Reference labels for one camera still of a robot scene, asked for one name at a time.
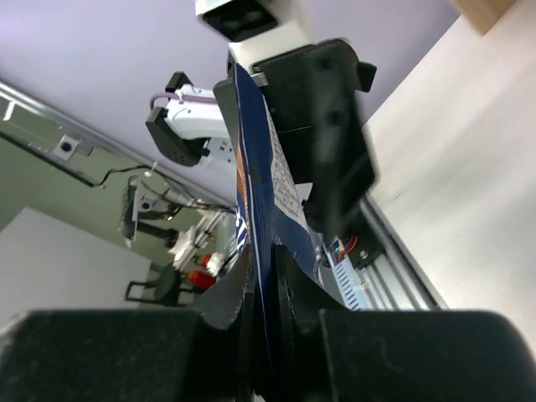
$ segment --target white wall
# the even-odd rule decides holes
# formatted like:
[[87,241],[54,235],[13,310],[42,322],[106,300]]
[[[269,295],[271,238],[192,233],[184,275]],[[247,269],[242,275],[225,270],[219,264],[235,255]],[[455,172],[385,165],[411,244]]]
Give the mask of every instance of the white wall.
[[137,307],[150,260],[32,209],[0,233],[0,327],[34,308]]
[[374,197],[447,304],[502,312],[536,350],[536,2],[484,37],[459,19],[368,128]]

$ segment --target black chair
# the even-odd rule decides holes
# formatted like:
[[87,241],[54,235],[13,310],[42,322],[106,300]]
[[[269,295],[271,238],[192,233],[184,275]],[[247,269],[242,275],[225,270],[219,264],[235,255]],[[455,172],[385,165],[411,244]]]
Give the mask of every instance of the black chair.
[[[128,282],[125,292],[126,301],[158,304],[166,307],[184,307],[186,305],[178,302],[178,297],[181,293],[201,294],[204,292],[197,288],[183,288],[182,285],[185,276],[181,272],[176,271],[175,267],[171,264],[166,266],[151,264],[151,270],[160,272],[158,279],[147,282]],[[146,299],[130,296],[131,289],[134,286],[143,287],[144,289],[154,289],[154,298]]]

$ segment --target red bottle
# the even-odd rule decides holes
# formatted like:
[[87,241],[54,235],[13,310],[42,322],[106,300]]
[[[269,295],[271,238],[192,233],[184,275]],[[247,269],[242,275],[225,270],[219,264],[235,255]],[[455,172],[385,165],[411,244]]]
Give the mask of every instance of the red bottle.
[[202,271],[194,271],[190,274],[190,282],[192,282],[192,285],[198,287],[199,289],[206,291],[214,283],[216,283],[216,278],[213,278],[209,274],[205,274]]

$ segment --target white label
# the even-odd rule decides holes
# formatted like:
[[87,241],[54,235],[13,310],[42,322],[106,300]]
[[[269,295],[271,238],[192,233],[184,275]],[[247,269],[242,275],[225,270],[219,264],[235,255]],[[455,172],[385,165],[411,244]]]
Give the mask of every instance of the white label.
[[298,223],[307,230],[307,221],[303,213],[302,203],[298,197],[296,185],[292,179],[291,170],[288,168],[285,154],[281,149],[274,122],[271,119],[268,106],[265,101],[266,118],[270,127],[271,151],[271,182],[274,187],[274,204],[283,214]]

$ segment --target purple cable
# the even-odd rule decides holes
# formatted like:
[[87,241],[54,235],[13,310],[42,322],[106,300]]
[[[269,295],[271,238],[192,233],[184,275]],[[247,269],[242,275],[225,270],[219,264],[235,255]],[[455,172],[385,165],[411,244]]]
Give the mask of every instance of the purple cable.
[[[156,94],[151,96],[151,99],[149,100],[149,107],[151,107],[151,110],[154,109],[154,103],[158,99],[162,98],[167,98],[168,100],[175,99],[177,101],[181,100],[181,96],[177,95],[174,92],[157,92]],[[218,103],[215,98],[205,98],[204,96],[196,95],[183,95],[182,100],[188,102],[206,103],[210,105],[216,105]]]

